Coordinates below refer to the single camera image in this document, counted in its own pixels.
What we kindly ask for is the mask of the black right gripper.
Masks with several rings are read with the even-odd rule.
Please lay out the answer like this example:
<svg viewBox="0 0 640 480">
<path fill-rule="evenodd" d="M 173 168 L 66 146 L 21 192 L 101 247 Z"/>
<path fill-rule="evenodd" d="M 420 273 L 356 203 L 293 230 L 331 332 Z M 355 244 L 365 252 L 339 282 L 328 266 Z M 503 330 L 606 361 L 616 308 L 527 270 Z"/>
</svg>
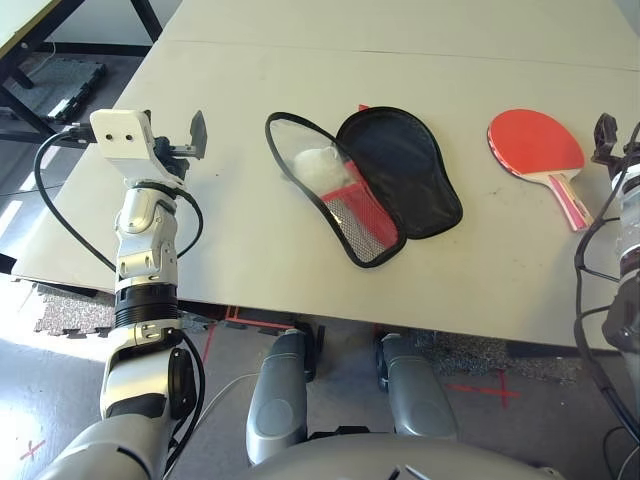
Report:
<svg viewBox="0 0 640 480">
<path fill-rule="evenodd" d="M 629 142 L 623 147 L 624 155 L 615 156 L 612 151 L 617 143 L 617 122 L 608 114 L 602 113 L 598 118 L 593 132 L 595 149 L 593 153 L 594 163 L 614 163 L 613 173 L 620 173 L 630 169 L 639 163 L 640 144 Z"/>
</svg>

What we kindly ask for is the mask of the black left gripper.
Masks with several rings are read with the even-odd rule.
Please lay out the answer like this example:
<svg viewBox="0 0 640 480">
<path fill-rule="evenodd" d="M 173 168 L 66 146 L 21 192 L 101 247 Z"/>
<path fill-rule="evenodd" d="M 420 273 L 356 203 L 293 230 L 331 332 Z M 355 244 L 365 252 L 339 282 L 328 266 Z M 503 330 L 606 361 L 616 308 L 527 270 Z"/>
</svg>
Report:
<svg viewBox="0 0 640 480">
<path fill-rule="evenodd" d="M 151 110 L 143 110 L 148 121 L 151 122 Z M 190 126 L 191 145 L 173 146 L 167 137 L 154 139 L 153 151 L 161 165 L 172 175 L 185 178 L 190 168 L 189 158 L 202 159 L 205 156 L 208 134 L 204 115 L 198 110 Z"/>
</svg>

